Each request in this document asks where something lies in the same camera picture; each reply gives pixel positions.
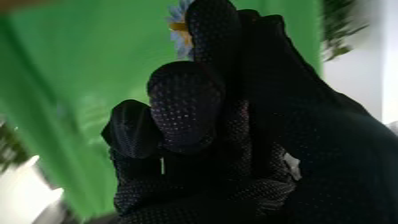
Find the black glove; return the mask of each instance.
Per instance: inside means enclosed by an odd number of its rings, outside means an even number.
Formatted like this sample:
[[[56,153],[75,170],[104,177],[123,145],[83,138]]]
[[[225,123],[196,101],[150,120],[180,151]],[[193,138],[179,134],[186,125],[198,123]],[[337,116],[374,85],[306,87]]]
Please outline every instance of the black glove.
[[[150,81],[154,107],[125,101],[115,109],[104,136],[122,223],[251,223],[283,206],[292,178],[253,178],[248,102],[221,106],[214,77],[203,64],[166,65]]]
[[[303,161],[278,223],[398,223],[397,136],[324,83],[283,17],[255,20],[243,57],[253,146],[267,139]]]

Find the gloved hand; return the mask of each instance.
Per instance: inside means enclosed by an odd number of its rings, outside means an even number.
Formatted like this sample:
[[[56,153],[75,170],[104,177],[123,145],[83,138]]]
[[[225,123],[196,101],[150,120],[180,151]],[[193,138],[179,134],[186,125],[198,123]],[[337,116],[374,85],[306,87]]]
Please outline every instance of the gloved hand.
[[[127,101],[104,132],[122,223],[397,223],[397,137],[322,82],[282,17],[251,12],[237,20],[228,1],[196,4],[196,63],[157,70],[152,108]],[[212,4],[228,12],[205,16]],[[287,204],[285,150],[305,176]]]
[[[397,136],[324,83],[283,17],[255,20],[241,66],[253,147],[283,147],[303,172],[278,223],[398,223]]]
[[[216,76],[205,64],[163,66],[152,108],[132,100],[115,108],[104,136],[122,223],[251,223],[283,206],[292,178],[253,178],[248,102],[223,106]]]

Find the white flower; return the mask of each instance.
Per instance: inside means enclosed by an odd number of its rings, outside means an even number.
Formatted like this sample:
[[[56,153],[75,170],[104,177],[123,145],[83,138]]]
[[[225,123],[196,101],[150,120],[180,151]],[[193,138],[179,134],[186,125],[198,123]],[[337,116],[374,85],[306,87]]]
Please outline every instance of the white flower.
[[[193,37],[186,25],[186,14],[195,0],[182,0],[180,6],[171,6],[171,17],[168,18],[171,26],[171,40],[177,42],[179,59],[193,59]]]

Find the white surface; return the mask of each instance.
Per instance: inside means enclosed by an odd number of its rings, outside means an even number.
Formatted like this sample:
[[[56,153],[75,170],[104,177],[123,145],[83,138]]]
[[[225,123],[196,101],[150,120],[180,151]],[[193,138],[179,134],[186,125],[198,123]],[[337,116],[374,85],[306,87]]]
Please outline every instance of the white surface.
[[[51,189],[35,160],[38,157],[0,176],[0,224],[31,224],[65,193]]]
[[[370,27],[349,38],[354,51],[324,65],[326,81],[383,120],[383,18],[381,1],[362,0],[356,21]]]
[[[354,51],[324,65],[326,81],[383,123],[398,120],[398,0],[360,0],[356,19],[370,27],[349,38]]]
[[[383,121],[398,121],[398,0],[385,0],[385,105]]]

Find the green background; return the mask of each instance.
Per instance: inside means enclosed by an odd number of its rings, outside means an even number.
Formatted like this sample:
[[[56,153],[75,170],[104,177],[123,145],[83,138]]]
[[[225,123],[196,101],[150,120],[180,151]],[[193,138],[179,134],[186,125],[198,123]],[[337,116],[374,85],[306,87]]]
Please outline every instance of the green background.
[[[321,68],[317,0],[235,0],[283,14]],[[115,105],[148,101],[147,81],[177,60],[166,17],[175,0],[63,0],[0,18],[0,113],[83,219],[115,211],[115,168],[100,137]]]

